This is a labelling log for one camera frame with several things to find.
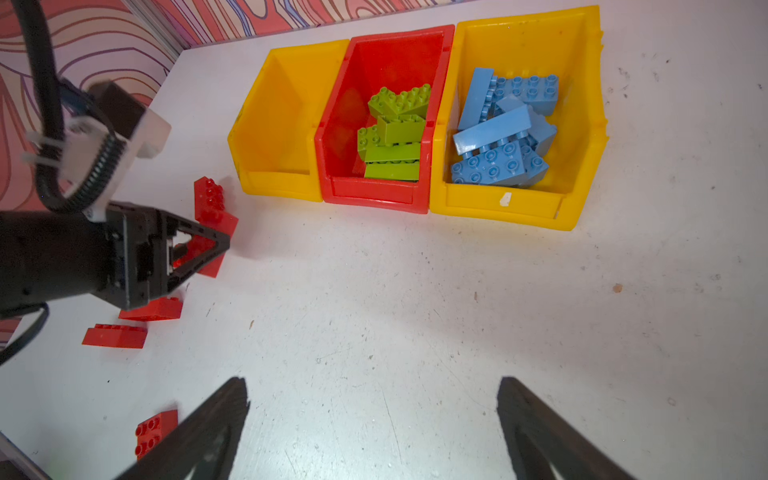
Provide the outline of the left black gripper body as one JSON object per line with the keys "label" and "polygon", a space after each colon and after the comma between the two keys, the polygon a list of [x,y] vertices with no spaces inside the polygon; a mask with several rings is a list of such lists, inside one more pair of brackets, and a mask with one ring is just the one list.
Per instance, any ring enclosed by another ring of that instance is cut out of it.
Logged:
{"label": "left black gripper body", "polygon": [[172,266],[178,219],[160,209],[111,203],[103,224],[108,258],[106,283],[95,296],[122,310],[147,306],[171,294],[180,279]]}

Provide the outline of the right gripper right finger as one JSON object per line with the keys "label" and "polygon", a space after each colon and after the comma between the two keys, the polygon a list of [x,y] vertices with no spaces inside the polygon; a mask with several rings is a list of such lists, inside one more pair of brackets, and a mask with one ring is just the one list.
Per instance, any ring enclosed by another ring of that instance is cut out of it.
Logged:
{"label": "right gripper right finger", "polygon": [[518,479],[632,477],[514,377],[500,382],[497,414]]}

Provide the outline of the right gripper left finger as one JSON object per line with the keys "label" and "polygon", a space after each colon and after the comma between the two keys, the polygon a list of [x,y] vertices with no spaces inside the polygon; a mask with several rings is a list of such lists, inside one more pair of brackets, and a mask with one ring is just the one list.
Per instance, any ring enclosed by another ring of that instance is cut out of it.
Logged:
{"label": "right gripper left finger", "polygon": [[122,479],[227,479],[250,408],[246,381],[232,377]]}

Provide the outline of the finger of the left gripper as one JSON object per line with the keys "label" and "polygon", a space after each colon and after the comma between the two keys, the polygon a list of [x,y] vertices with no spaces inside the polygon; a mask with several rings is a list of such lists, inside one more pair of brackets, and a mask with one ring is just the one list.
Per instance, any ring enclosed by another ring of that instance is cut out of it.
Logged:
{"label": "finger of the left gripper", "polygon": [[167,241],[169,245],[175,246],[197,237],[213,241],[218,246],[229,246],[231,240],[229,235],[200,223],[181,217],[167,218]]}
{"label": "finger of the left gripper", "polygon": [[201,250],[187,260],[182,257],[189,253],[188,242],[177,245],[167,245],[166,293],[173,293],[179,286],[193,275],[200,273],[207,265],[224,255],[229,245],[219,242],[207,250]]}

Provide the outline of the red lego brick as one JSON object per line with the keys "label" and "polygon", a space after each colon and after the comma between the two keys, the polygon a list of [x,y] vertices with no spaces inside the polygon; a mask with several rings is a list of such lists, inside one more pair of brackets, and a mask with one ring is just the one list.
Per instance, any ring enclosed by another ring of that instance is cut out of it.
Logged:
{"label": "red lego brick", "polygon": [[[196,220],[203,226],[211,227],[219,233],[232,236],[236,230],[239,219],[225,210],[203,208],[196,213]],[[173,267],[177,268],[194,259],[200,254],[207,253],[215,246],[215,242],[208,238],[192,236],[181,249],[174,248]],[[207,264],[200,274],[216,278],[221,268],[224,254]]]}
{"label": "red lego brick", "polygon": [[97,324],[86,331],[81,344],[103,348],[142,349],[147,334],[148,330],[142,327]]}
{"label": "red lego brick", "polygon": [[178,411],[176,409],[163,411],[140,423],[135,429],[136,459],[140,460],[146,456],[177,426]]}
{"label": "red lego brick", "polygon": [[181,318],[183,301],[178,297],[164,297],[151,301],[147,306],[130,311],[121,310],[118,318],[136,322],[178,320]]}
{"label": "red lego brick", "polygon": [[213,179],[201,177],[194,182],[195,218],[199,223],[218,223],[225,210],[224,190]]}

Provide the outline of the small green lego front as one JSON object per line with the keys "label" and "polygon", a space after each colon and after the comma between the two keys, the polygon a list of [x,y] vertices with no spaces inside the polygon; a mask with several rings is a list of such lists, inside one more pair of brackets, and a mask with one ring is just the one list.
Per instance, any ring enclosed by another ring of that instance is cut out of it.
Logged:
{"label": "small green lego front", "polygon": [[367,163],[364,177],[377,180],[416,182],[419,179],[419,161]]}

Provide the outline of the blue lego brick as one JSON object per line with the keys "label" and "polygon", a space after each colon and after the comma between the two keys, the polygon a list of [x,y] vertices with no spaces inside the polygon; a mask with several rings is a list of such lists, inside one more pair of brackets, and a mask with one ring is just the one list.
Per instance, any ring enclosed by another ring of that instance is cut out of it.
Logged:
{"label": "blue lego brick", "polygon": [[484,121],[488,116],[497,85],[491,68],[476,68],[464,103],[458,130],[463,131]]}
{"label": "blue lego brick", "polygon": [[514,96],[521,102],[531,106],[533,110],[545,117],[554,113],[559,98],[559,77],[557,75],[531,77],[499,77],[492,98],[490,113],[501,112],[498,103],[506,97]]}
{"label": "blue lego brick", "polygon": [[540,182],[549,169],[549,165],[528,145],[521,146],[521,155],[525,169],[525,178],[520,182],[520,187],[532,187]]}
{"label": "blue lego brick", "polygon": [[524,138],[532,127],[528,106],[523,104],[509,112],[456,133],[456,152],[464,155],[509,137]]}
{"label": "blue lego brick", "polygon": [[464,159],[451,168],[454,184],[516,186],[527,179],[524,159],[531,148],[518,141]]}
{"label": "blue lego brick", "polygon": [[525,137],[525,140],[539,156],[544,157],[549,152],[557,135],[556,126],[549,124],[543,115],[536,113],[530,105],[513,94],[498,100],[495,104],[495,112],[497,114],[507,113],[522,107],[527,109],[531,121],[531,127],[527,130],[528,136]]}

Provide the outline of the small green lego brick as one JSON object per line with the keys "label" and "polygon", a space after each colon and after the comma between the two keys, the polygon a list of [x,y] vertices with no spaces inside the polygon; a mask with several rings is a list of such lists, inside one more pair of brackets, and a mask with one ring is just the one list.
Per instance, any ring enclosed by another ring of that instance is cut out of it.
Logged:
{"label": "small green lego brick", "polygon": [[363,162],[366,162],[368,151],[380,144],[381,136],[377,125],[363,127],[357,131],[357,151]]}

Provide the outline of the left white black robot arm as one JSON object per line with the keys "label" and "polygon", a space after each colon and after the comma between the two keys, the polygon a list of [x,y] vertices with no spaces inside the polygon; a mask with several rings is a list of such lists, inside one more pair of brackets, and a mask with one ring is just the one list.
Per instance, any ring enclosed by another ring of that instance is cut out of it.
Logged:
{"label": "left white black robot arm", "polygon": [[1,215],[1,316],[37,320],[1,352],[7,362],[42,330],[53,300],[92,294],[122,310],[171,294],[230,247],[230,236],[157,208],[111,203],[83,214]]}

